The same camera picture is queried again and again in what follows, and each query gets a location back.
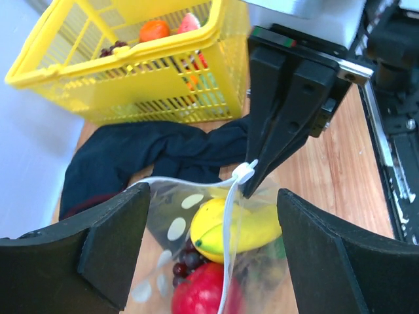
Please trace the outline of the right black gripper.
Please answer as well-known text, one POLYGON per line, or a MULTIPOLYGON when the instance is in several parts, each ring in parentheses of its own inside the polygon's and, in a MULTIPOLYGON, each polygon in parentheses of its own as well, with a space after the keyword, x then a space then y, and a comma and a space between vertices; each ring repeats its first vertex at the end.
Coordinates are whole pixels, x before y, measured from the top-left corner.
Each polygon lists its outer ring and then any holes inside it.
POLYGON ((258 161, 242 193, 249 198, 265 177, 319 137, 352 83, 372 69, 345 60, 345 49, 278 24, 255 26, 247 40, 251 79, 246 160, 258 161))

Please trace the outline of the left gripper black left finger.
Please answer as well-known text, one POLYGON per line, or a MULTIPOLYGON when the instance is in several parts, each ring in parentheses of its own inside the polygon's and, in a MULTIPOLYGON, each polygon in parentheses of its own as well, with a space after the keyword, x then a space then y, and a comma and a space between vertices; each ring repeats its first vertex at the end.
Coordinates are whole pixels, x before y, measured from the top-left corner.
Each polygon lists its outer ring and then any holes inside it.
POLYGON ((2 313, 126 308, 151 200, 138 183, 58 223, 1 240, 2 313))

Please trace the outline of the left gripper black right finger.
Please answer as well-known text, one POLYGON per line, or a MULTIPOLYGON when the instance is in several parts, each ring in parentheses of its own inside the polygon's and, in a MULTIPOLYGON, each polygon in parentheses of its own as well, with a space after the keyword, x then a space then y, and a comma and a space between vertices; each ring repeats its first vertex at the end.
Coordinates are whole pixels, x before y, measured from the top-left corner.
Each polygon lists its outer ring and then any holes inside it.
POLYGON ((418 247, 370 232, 288 189, 278 217, 299 313, 417 313, 418 247))

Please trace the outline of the yellow banana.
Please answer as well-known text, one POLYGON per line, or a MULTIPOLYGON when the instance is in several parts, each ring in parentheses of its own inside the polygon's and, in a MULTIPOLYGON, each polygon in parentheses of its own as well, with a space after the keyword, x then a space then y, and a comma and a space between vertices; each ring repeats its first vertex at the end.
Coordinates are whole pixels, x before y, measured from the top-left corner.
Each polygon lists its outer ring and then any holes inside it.
MULTIPOLYGON (((222 264, 225 199, 213 198, 200 206, 190 229, 194 247, 207 259, 222 264)), ((244 253, 267 245, 282 235, 275 205, 245 208, 233 205, 230 252, 244 253)))

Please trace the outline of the red grape bunch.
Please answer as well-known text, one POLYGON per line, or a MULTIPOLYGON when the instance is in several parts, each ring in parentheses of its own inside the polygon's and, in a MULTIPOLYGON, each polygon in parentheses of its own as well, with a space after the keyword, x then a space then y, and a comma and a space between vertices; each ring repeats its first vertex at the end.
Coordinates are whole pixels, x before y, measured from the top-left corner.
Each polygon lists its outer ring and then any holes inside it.
POLYGON ((173 265, 173 287, 177 287, 190 274, 205 264, 208 259, 198 252, 191 239, 188 239, 185 246, 181 249, 177 262, 173 265))

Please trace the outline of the red apple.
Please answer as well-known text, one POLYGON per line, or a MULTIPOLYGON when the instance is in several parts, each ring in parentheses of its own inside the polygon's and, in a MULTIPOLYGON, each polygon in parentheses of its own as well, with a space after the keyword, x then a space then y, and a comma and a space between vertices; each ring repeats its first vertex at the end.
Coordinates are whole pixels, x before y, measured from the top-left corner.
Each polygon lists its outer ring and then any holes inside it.
POLYGON ((224 267, 208 262, 197 268, 174 289, 171 312, 217 313, 223 291, 224 267))

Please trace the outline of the clear zip top bag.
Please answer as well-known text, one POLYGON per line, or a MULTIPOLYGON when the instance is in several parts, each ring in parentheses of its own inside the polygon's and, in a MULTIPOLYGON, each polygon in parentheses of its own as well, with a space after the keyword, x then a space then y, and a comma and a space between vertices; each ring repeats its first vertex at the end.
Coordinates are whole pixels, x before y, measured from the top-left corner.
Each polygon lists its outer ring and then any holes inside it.
POLYGON ((144 179, 151 200, 127 313, 269 313, 287 275, 275 193, 242 188, 256 162, 199 184, 144 179))

